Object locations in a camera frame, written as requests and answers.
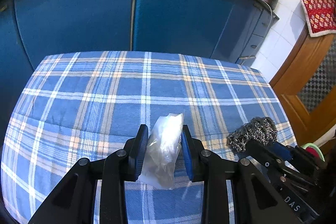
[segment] plastic bag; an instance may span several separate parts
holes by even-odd
[[[148,138],[139,181],[158,189],[174,188],[174,170],[181,149],[184,114],[161,116]]]

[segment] cabinet door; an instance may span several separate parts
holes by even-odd
[[[268,25],[271,27],[272,23],[269,24],[269,21],[271,19],[271,14],[269,11],[267,10],[263,10],[260,19],[253,31],[253,34],[258,35],[260,37],[266,37],[267,33],[268,33]]]
[[[136,0],[133,49],[210,58],[234,0]]]
[[[236,0],[211,58],[235,63],[260,17],[254,0]]]
[[[130,50],[132,0],[15,0],[34,68],[46,55]]]
[[[9,119],[20,94],[33,73],[12,14],[12,1],[0,4],[0,142],[3,143]]]

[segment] metal screw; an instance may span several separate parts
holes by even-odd
[[[240,160],[240,163],[241,163],[242,165],[248,166],[248,165],[250,164],[250,161],[249,161],[247,158],[242,158],[242,159]]]
[[[201,151],[201,155],[204,156],[204,157],[208,157],[211,155],[211,151],[208,150],[208,149],[204,149]]]
[[[78,161],[78,164],[83,166],[83,165],[86,165],[88,162],[89,162],[89,160],[87,158],[81,158]]]
[[[122,157],[126,155],[126,151],[124,149],[119,149],[116,154],[117,156]]]

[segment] drawer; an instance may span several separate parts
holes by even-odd
[[[264,41],[263,37],[259,37],[257,35],[252,34],[240,56],[247,57],[250,55],[256,55],[263,41]]]
[[[268,11],[263,10],[259,18],[259,21],[256,27],[254,28],[253,34],[259,35],[261,37],[265,37],[267,34],[267,27],[268,27],[270,19],[271,19],[271,14]]]
[[[246,67],[251,67],[253,62],[255,60],[255,56],[250,56],[250,57],[239,57],[236,64],[243,65]]]

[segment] blue plaid tablecloth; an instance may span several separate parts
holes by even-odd
[[[53,187],[82,157],[107,157],[152,129],[159,116],[184,113],[205,148],[238,160],[228,133],[255,116],[269,116],[278,141],[294,145],[288,119],[271,87],[254,69],[227,62],[153,52],[77,52],[47,56],[11,116],[1,160],[6,208],[27,223]],[[98,223],[100,183],[95,222]],[[202,183],[191,183],[183,158],[175,189],[126,182],[129,223],[200,223]]]

